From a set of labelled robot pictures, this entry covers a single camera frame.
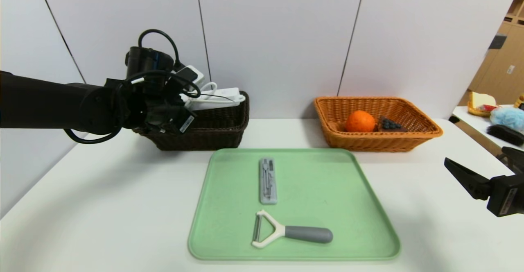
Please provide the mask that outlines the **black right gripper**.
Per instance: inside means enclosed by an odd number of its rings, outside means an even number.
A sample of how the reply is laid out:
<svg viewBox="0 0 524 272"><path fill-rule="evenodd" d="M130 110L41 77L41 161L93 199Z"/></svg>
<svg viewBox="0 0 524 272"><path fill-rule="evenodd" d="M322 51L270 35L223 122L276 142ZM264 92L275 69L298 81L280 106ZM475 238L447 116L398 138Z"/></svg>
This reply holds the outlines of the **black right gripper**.
<svg viewBox="0 0 524 272"><path fill-rule="evenodd" d="M444 166L473 199L486 201L487 209L497 217L524 213L524 152L502 147L501 162L515 175L498 176L490 180L467 167L444 159Z"/></svg>

